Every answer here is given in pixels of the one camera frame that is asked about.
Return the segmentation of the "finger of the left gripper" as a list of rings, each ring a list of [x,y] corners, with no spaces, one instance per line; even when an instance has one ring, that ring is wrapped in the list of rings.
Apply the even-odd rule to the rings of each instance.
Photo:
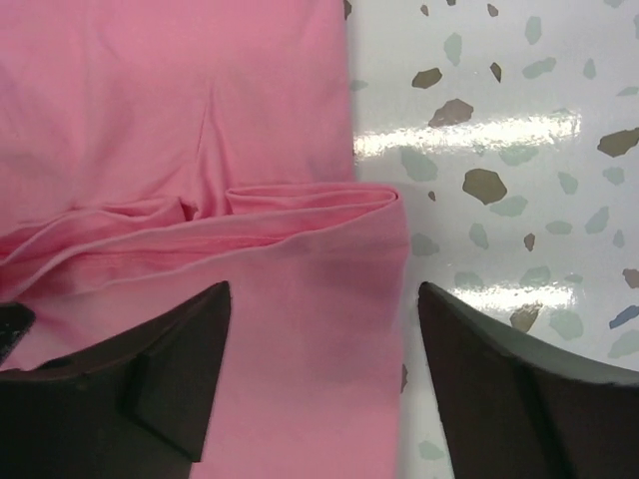
[[[18,302],[0,306],[0,363],[9,357],[35,322],[35,312]]]

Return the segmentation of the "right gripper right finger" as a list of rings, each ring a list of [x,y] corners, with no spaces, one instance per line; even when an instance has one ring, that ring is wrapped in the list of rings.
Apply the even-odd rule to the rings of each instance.
[[[550,345],[430,282],[417,308],[455,477],[637,477],[637,372]]]

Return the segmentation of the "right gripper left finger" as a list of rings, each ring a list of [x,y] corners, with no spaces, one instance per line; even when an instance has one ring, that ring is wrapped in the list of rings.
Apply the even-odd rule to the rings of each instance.
[[[1,372],[5,478],[186,478],[201,461],[231,320],[217,283],[31,369]]]

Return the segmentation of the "pink t shirt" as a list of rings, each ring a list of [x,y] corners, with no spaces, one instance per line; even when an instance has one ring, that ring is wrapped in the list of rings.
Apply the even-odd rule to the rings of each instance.
[[[227,282],[186,478],[391,478],[399,193],[353,170],[336,1],[5,1],[1,304],[34,369]]]

